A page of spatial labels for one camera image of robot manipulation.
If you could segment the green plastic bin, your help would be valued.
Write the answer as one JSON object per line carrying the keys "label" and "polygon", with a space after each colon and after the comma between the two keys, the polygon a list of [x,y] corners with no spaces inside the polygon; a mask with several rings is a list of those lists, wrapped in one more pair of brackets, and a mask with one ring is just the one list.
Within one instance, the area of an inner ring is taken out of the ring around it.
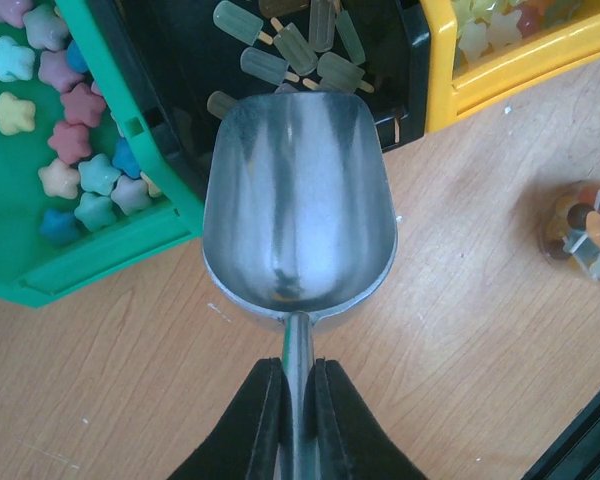
{"label": "green plastic bin", "polygon": [[201,231],[88,2],[0,1],[0,299],[21,305]]}

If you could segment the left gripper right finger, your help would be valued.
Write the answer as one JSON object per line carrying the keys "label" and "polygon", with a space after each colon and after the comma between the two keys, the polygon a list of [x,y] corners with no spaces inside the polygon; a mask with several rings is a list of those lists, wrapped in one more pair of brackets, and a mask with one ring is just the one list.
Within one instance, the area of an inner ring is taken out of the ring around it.
{"label": "left gripper right finger", "polygon": [[424,479],[391,441],[341,364],[318,359],[315,415],[323,479]]}

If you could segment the black bin with popsicle candies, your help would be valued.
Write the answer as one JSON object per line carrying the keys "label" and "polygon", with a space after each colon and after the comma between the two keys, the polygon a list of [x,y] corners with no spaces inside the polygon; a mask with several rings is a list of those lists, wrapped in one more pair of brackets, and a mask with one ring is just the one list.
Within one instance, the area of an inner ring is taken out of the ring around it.
{"label": "black bin with popsicle candies", "polygon": [[[213,1],[90,1],[114,63],[170,167],[206,194],[220,122],[206,109],[215,91],[240,100],[273,91],[241,71],[245,46],[212,21]],[[431,35],[417,1],[346,1],[365,51],[363,99],[383,151],[425,131]]]}

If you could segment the yellow plastic bin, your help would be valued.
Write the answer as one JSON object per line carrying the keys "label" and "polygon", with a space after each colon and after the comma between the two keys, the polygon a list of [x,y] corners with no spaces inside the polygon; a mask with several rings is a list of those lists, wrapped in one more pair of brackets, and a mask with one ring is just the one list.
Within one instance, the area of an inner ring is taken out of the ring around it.
{"label": "yellow plastic bin", "polygon": [[431,33],[425,131],[448,127],[526,88],[600,59],[600,1],[519,43],[454,67],[457,18],[450,1],[421,3]]}

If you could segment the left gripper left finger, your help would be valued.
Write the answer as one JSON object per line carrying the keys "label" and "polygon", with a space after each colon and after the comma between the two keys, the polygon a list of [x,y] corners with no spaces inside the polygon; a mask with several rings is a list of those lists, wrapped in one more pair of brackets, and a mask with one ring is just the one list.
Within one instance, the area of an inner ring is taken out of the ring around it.
{"label": "left gripper left finger", "polygon": [[172,479],[272,479],[283,386],[281,360],[258,360],[206,439]]}

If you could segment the metal scoop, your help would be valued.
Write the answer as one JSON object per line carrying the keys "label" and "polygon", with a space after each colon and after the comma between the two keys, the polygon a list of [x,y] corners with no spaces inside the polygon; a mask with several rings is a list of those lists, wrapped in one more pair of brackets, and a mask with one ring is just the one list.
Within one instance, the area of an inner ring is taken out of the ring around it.
{"label": "metal scoop", "polygon": [[251,96],[222,120],[202,252],[216,286],[280,331],[279,474],[318,479],[314,338],[344,324],[386,279],[397,226],[372,114],[337,91]]}

